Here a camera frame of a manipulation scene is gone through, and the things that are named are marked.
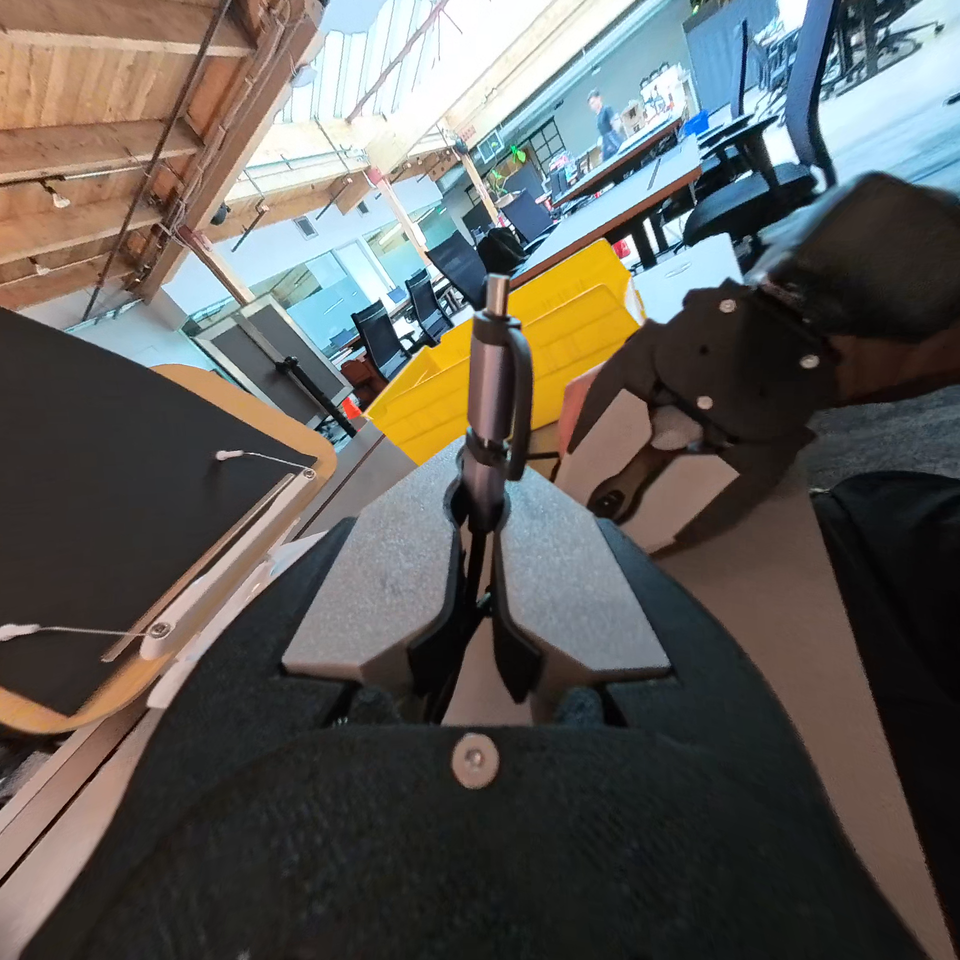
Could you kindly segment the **person's right forearm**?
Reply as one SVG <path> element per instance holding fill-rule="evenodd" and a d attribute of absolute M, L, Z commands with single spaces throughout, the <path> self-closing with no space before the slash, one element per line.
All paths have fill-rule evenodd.
<path fill-rule="evenodd" d="M 900 402 L 958 386 L 959 326 L 920 342 L 835 336 L 835 407 Z"/>

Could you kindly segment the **black cloth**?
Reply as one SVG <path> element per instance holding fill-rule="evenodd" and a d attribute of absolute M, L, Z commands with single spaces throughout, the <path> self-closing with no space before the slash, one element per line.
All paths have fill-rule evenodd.
<path fill-rule="evenodd" d="M 959 481 L 879 471 L 811 494 L 943 911 L 959 917 Z"/>

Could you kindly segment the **person's right hand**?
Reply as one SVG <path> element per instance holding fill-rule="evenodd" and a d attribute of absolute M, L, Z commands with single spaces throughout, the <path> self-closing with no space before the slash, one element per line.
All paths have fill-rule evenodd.
<path fill-rule="evenodd" d="M 599 364 L 573 378 L 564 389 L 561 410 L 557 420 L 558 453 L 561 458 L 564 458 L 567 454 L 587 394 L 603 366 L 604 364 Z"/>

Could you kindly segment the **black backpack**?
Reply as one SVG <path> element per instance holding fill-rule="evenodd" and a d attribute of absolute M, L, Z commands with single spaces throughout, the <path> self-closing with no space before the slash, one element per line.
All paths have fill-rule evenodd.
<path fill-rule="evenodd" d="M 515 234 L 503 226 L 487 230 L 476 242 L 476 251 L 487 275 L 511 275 L 529 257 Z"/>

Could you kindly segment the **long office table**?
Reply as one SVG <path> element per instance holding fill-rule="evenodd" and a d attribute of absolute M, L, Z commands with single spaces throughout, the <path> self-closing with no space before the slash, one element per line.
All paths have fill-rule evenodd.
<path fill-rule="evenodd" d="M 513 289 L 531 282 L 598 240 L 615 244 L 630 237 L 644 269 L 657 265 L 645 226 L 653 224 L 662 204 L 702 175 L 701 150 L 695 136 L 666 151 L 654 163 L 633 172 L 575 212 L 560 219 L 543 243 L 517 268 Z"/>

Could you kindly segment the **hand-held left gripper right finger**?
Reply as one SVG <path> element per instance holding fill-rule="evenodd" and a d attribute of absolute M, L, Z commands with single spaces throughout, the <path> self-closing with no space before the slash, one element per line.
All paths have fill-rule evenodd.
<path fill-rule="evenodd" d="M 491 562 L 494 660 L 514 702 L 670 673 L 598 518 L 541 474 L 506 485 Z"/>

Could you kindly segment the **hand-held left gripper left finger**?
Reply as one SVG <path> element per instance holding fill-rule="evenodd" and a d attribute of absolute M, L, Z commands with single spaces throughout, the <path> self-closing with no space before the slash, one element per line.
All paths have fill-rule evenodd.
<path fill-rule="evenodd" d="M 424 697 L 450 675 L 466 572 L 458 438 L 360 511 L 282 657 L 288 674 Z"/>

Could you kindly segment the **tall black office chair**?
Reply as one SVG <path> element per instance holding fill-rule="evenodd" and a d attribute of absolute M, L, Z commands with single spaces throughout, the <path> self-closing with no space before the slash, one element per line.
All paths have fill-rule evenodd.
<path fill-rule="evenodd" d="M 749 173 L 697 201 L 683 230 L 686 246 L 718 234 L 727 234 L 733 243 L 749 239 L 757 246 L 763 230 L 818 199 L 814 170 L 827 188 L 836 185 L 834 163 L 821 133 L 819 102 L 838 9 L 837 1 L 808 2 L 799 30 L 784 107 L 784 126 L 798 162 L 772 161 L 764 138 L 774 123 L 772 117 L 707 147 L 706 155 L 722 162 L 728 151 L 734 151 Z"/>

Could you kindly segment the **grey partition panel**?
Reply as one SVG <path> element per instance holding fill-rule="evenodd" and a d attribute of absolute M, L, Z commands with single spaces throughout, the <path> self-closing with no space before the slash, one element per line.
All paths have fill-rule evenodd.
<path fill-rule="evenodd" d="M 331 441 L 357 434 L 342 410 L 352 385 L 270 294 L 182 331 L 260 401 Z"/>

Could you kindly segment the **yellow plastic bin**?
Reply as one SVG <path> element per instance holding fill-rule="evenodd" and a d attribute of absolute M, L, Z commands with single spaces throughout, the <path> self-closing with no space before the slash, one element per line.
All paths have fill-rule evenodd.
<path fill-rule="evenodd" d="M 509 296 L 533 359 L 531 426 L 558 421 L 574 378 L 609 359 L 646 319 L 628 270 L 600 239 Z M 473 313 L 402 368 L 366 417 L 416 465 L 468 426 Z"/>

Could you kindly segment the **black mesh office chair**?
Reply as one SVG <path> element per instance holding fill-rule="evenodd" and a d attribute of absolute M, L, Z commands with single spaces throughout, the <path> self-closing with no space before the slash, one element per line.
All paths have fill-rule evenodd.
<path fill-rule="evenodd" d="M 422 336 L 419 344 L 437 347 L 442 337 L 454 324 L 440 305 L 427 270 L 419 270 L 405 281 L 407 294 L 412 304 L 414 318 Z"/>
<path fill-rule="evenodd" d="M 352 313 L 351 318 L 367 358 L 378 375 L 391 382 L 409 364 L 412 354 L 395 330 L 386 306 L 378 301 Z"/>
<path fill-rule="evenodd" d="M 488 274 L 476 248 L 458 230 L 426 251 L 433 266 L 474 309 L 486 306 Z"/>

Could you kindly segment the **black board with wooden rim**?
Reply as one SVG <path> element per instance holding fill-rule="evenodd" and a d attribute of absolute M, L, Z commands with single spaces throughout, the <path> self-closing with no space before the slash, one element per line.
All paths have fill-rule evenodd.
<path fill-rule="evenodd" d="M 2 731 L 135 699 L 336 466 L 220 376 L 141 366 L 2 309 Z"/>

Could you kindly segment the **green potted plant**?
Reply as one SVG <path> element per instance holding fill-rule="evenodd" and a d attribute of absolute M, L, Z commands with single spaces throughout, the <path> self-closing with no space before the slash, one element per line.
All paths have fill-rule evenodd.
<path fill-rule="evenodd" d="M 492 166 L 486 173 L 485 181 L 487 192 L 498 208 L 506 202 L 506 198 L 521 191 L 524 180 L 518 179 L 527 166 L 527 150 L 518 146 L 510 146 L 507 155 Z"/>

